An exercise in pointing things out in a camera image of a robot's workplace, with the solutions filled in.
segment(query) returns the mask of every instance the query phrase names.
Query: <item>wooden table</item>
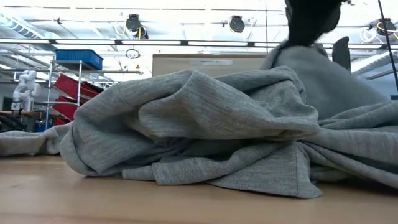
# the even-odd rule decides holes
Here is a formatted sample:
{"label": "wooden table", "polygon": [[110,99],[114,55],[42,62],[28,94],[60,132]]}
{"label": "wooden table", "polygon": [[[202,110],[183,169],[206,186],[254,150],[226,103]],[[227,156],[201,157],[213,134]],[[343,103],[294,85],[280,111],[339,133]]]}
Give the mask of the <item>wooden table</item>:
{"label": "wooden table", "polygon": [[87,178],[60,157],[0,159],[0,223],[398,223],[398,196],[321,185],[313,200]]}
{"label": "wooden table", "polygon": [[[5,113],[9,115],[18,115],[18,111],[0,111],[0,113]],[[45,118],[45,111],[21,111],[21,116],[29,116],[35,118]],[[62,118],[59,114],[49,114],[51,118]]]}

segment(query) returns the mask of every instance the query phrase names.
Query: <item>metal pole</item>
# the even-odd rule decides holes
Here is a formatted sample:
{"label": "metal pole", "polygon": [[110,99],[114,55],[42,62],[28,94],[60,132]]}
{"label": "metal pole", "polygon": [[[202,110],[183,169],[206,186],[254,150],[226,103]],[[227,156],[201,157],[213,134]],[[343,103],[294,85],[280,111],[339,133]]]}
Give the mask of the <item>metal pole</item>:
{"label": "metal pole", "polygon": [[391,43],[390,43],[390,37],[388,35],[388,31],[387,31],[387,26],[386,26],[386,20],[384,18],[384,13],[383,13],[383,8],[381,7],[381,2],[379,0],[379,7],[380,7],[380,14],[381,14],[381,21],[384,27],[384,34],[386,35],[386,39],[387,39],[387,46],[388,46],[388,51],[390,53],[390,60],[391,60],[391,65],[392,65],[392,71],[394,72],[394,78],[396,80],[396,88],[398,91],[398,75],[397,75],[397,69],[396,69],[396,64],[394,62],[394,56],[392,54],[392,50],[391,50]]}
{"label": "metal pole", "polygon": [[83,62],[79,61],[79,84],[77,89],[77,107],[80,106],[80,88],[81,88],[81,69],[83,67]]}
{"label": "metal pole", "polygon": [[43,102],[43,103],[46,103],[46,104],[49,104],[49,105],[77,105],[77,103],[57,102],[57,101],[54,101],[54,102],[47,101],[47,102]]}
{"label": "metal pole", "polygon": [[377,75],[372,75],[371,77],[367,77],[366,79],[367,79],[367,80],[373,80],[373,79],[377,79],[377,78],[380,78],[380,77],[384,77],[384,76],[386,76],[386,75],[390,75],[390,74],[392,74],[392,73],[394,73],[393,70],[388,70],[388,71],[386,71],[386,72],[382,72],[382,73],[379,73],[379,74],[377,74]]}
{"label": "metal pole", "polygon": [[[47,86],[48,87],[48,90],[47,90],[47,102],[50,101],[50,94],[51,94],[52,65],[53,65],[53,60],[50,63],[49,84]],[[49,117],[50,117],[50,104],[47,104],[47,107],[45,109],[45,129],[46,130],[49,128]]]}
{"label": "metal pole", "polygon": [[268,10],[266,3],[266,42],[267,42],[267,54],[268,54]]}

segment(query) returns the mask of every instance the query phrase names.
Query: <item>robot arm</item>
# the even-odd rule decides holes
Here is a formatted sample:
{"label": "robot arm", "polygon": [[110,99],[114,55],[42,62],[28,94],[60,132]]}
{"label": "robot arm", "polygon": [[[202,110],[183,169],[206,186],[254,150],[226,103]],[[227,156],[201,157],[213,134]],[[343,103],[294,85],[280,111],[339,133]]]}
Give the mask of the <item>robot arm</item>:
{"label": "robot arm", "polygon": [[22,101],[25,101],[25,110],[30,111],[33,106],[33,96],[39,96],[41,87],[39,84],[35,83],[36,71],[24,71],[22,75],[19,76],[19,84],[12,94],[12,110],[22,109]]}

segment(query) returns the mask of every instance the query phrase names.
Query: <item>chair backrest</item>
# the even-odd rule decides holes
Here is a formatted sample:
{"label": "chair backrest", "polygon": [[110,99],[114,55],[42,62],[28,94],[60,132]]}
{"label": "chair backrest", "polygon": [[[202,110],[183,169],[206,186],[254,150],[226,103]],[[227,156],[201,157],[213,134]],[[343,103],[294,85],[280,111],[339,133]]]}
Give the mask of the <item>chair backrest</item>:
{"label": "chair backrest", "polygon": [[349,37],[343,37],[333,45],[333,61],[351,71],[351,54],[348,48]]}

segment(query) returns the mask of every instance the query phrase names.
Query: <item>gray cloth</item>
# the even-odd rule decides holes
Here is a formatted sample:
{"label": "gray cloth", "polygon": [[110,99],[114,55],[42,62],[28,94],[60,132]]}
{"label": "gray cloth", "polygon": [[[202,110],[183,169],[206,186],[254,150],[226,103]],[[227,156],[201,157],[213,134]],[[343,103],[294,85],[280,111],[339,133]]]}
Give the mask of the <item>gray cloth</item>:
{"label": "gray cloth", "polygon": [[60,152],[84,175],[299,198],[350,177],[398,188],[398,103],[314,49],[277,48],[262,69],[119,83],[67,126],[0,134],[0,155]]}

